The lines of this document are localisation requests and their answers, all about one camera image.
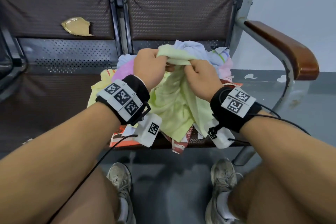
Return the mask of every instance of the light green towel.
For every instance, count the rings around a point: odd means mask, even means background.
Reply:
[[[160,129],[180,142],[195,122],[206,137],[204,125],[213,119],[210,103],[194,95],[183,70],[195,57],[169,44],[160,46],[157,56],[167,56],[167,62],[176,65],[175,71],[150,92],[151,112],[162,118]]]

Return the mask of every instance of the sneaker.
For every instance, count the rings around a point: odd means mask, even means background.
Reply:
[[[205,211],[206,224],[228,224],[232,219],[224,219],[217,211],[217,196],[221,192],[230,191],[237,184],[237,175],[231,161],[220,159],[211,168],[211,182],[213,186],[212,198]]]
[[[117,222],[118,224],[136,224],[135,216],[133,213],[133,207],[131,198],[129,197],[129,192],[132,186],[132,177],[128,168],[122,163],[114,163],[113,166],[107,173],[107,179],[109,179],[112,184],[118,190],[118,196],[126,199],[128,203],[128,215],[126,222]]]

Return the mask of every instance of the sock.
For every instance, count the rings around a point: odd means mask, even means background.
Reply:
[[[225,191],[218,195],[216,200],[217,211],[223,219],[237,219],[230,213],[228,206],[228,198],[231,191]]]
[[[123,197],[120,197],[119,199],[120,199],[120,216],[118,221],[126,223],[128,217],[128,203],[126,199],[124,199]]]

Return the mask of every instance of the backrest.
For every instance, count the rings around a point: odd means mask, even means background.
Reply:
[[[27,73],[99,74],[122,54],[113,0],[0,0],[2,23],[27,58]],[[93,36],[77,36],[61,23],[82,17]]]
[[[124,0],[128,44],[135,52],[176,39],[199,41],[206,48],[228,46],[237,1]]]

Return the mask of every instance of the hand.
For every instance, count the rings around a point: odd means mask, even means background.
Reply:
[[[208,102],[223,87],[215,68],[207,60],[191,60],[184,67],[189,86],[193,93]]]
[[[157,49],[141,49],[134,60],[133,73],[145,83],[148,91],[156,87],[165,74],[167,57],[156,57],[157,53]]]

